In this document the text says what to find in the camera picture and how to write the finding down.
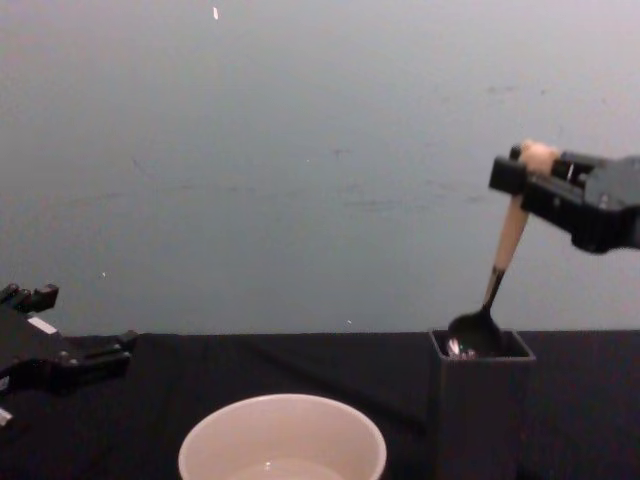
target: table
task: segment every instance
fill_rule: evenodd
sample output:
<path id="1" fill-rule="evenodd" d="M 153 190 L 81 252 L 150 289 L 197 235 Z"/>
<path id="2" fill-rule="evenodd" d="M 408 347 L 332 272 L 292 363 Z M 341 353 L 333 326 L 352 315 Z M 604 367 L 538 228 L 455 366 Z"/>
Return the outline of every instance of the table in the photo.
<path id="1" fill-rule="evenodd" d="M 520 480 L 640 478 L 640 331 L 524 332 L 538 356 Z M 109 342 L 84 337 L 80 345 Z M 328 396 L 379 426 L 394 479 L 425 478 L 425 333 L 145 334 L 127 375 L 2 400 L 0 480 L 176 480 L 189 430 L 254 395 Z"/>

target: metal spoon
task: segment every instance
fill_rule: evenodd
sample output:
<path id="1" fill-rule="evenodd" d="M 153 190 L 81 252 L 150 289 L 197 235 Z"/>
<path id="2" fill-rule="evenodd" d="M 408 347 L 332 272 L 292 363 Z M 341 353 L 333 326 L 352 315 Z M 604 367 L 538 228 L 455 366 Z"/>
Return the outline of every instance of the metal spoon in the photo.
<path id="1" fill-rule="evenodd" d="M 556 149 L 532 141 L 512 148 L 510 154 L 513 160 L 525 163 L 527 170 L 546 175 L 551 173 L 553 162 L 559 156 Z M 504 351 L 502 331 L 491 317 L 491 306 L 527 224 L 529 214 L 520 208 L 521 202 L 522 196 L 518 195 L 509 204 L 482 308 L 461 315 L 449 324 L 447 353 L 450 357 L 499 356 Z"/>

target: wooden handle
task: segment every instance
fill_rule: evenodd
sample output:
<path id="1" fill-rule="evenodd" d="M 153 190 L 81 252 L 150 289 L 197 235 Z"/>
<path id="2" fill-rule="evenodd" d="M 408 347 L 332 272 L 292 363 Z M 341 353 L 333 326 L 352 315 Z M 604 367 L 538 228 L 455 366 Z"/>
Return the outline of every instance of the wooden handle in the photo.
<path id="1" fill-rule="evenodd" d="M 520 161 L 526 165 L 527 170 L 530 172 L 549 175 L 554 160 L 557 160 L 559 157 L 560 152 L 557 149 L 542 143 L 527 140 L 522 144 Z M 507 215 L 502 225 L 502 233 L 500 234 L 498 249 L 493 262 L 493 270 L 489 278 L 483 302 L 483 305 L 488 308 L 491 308 L 502 277 L 507 271 L 507 268 L 509 268 L 513 254 L 518 247 L 518 243 L 520 243 L 520 238 L 527 225 L 529 214 L 520 208 L 521 204 L 522 196 L 517 195 L 511 199 L 509 208 L 507 209 Z"/>

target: gray wall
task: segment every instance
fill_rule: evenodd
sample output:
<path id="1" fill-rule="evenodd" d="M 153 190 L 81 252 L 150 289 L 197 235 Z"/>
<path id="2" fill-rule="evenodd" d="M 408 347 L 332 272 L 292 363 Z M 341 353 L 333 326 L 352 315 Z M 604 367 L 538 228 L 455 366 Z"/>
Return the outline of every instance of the gray wall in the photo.
<path id="1" fill-rule="evenodd" d="M 69 333 L 444 325 L 484 293 L 496 154 L 640 152 L 635 0 L 0 6 L 0 279 L 61 285 Z M 534 220 L 495 316 L 637 327 L 639 277 Z"/>

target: utensil holder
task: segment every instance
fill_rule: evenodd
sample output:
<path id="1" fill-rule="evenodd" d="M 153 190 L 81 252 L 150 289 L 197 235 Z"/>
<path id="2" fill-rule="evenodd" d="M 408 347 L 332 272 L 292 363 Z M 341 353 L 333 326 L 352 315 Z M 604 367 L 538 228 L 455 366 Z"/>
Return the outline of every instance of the utensil holder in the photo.
<path id="1" fill-rule="evenodd" d="M 448 332 L 429 332 L 429 479 L 516 478 L 536 358 L 516 332 L 504 338 L 502 357 L 454 359 L 446 353 Z"/>

